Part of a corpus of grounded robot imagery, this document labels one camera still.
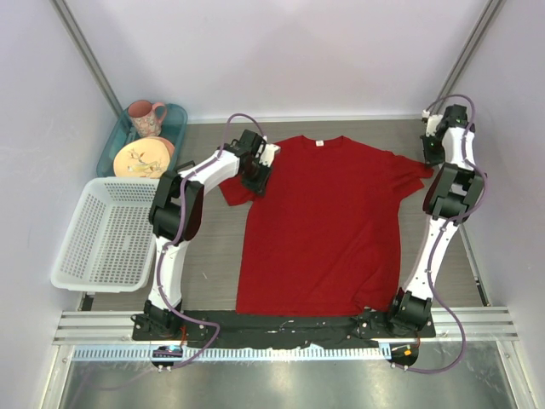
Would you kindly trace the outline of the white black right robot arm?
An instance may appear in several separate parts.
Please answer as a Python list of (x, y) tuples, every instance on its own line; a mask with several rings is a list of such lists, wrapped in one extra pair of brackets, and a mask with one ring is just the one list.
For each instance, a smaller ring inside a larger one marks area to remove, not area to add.
[(459, 227), (479, 207), (487, 182), (473, 155), (472, 107), (454, 104), (436, 114), (427, 109), (422, 120), (425, 164), (439, 172), (422, 205), (427, 226), (417, 261), (384, 316), (387, 331), (396, 337), (415, 336), (431, 324), (443, 258)]

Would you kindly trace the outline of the red t-shirt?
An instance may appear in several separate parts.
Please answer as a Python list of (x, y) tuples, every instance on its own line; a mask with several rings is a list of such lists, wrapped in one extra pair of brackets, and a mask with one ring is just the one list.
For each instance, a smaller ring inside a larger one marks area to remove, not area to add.
[(399, 208), (433, 171), (340, 136), (283, 140), (263, 195), (224, 181), (248, 204), (235, 309), (239, 314), (348, 316), (384, 311), (401, 269)]

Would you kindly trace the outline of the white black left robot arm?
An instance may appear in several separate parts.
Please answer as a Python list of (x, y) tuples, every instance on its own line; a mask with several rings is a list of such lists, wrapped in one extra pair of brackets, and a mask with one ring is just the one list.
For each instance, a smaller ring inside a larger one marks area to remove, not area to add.
[(245, 130), (202, 163), (168, 170), (159, 178), (148, 217), (157, 251), (153, 285), (143, 311), (131, 317), (134, 340), (170, 340), (181, 334), (190, 321), (182, 313), (182, 273), (188, 246), (201, 227), (206, 194), (239, 176), (244, 188), (264, 195), (279, 152), (280, 146), (265, 136)]

